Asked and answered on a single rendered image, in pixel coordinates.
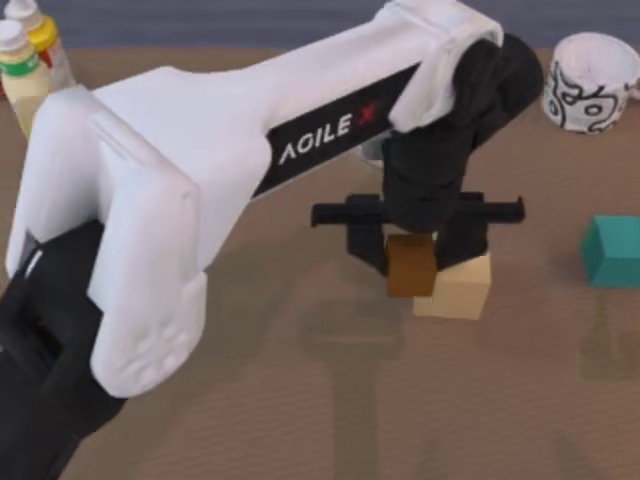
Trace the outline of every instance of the white arm casing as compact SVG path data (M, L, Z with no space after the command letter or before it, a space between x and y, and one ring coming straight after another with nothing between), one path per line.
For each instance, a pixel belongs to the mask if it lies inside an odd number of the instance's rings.
M40 242L98 218L104 236L89 297L103 321L97 381L132 397L196 347L207 278L272 161L271 128L420 64L389 120L409 131L451 109L451 77L499 24L451 0L386 4L364 25L236 71L171 67L93 92L51 95L27 152L6 267Z

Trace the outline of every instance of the yellow bottle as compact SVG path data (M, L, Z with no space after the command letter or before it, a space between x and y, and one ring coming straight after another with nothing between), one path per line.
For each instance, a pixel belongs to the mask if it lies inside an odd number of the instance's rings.
M34 0L10 0L4 14L22 24L40 59L49 67L51 91L74 86L76 81L53 18L43 15Z
M2 85L25 136L31 135L33 117L49 95L50 75L19 22L0 20Z

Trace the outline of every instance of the green label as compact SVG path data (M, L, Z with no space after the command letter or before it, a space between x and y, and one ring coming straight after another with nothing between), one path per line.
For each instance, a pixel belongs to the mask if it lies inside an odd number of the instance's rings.
M40 59L38 58L38 54L34 53L26 60L20 63L4 63L0 62L0 70L5 75L9 75L11 77L22 77L23 75L27 75L33 72L40 65Z

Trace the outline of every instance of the table surface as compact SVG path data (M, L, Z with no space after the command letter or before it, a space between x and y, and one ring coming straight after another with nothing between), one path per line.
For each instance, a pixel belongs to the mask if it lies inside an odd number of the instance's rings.
M96 87L273 54L70 56ZM0 125L4 251L25 141L6 103ZM209 270L197 352L90 438L64 480L638 478L640 294L589 288L578 253L591 215L639 212L639 139L637 105L586 137L536 104L475 154L466 187L528 209L491 229L493 286L475 322L413 318L347 256L342 228L309 228L313 203L379 191L355 155L251 205Z

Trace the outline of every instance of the block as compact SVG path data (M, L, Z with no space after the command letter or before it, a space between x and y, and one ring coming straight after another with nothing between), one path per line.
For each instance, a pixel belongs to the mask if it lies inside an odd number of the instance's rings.
M592 287L640 287L640 217L594 216L581 255Z
M491 288L491 258L483 255L442 270L436 276L433 295L413 299L419 317L478 320Z
M430 296L438 267L431 235L394 234L387 238L387 294Z

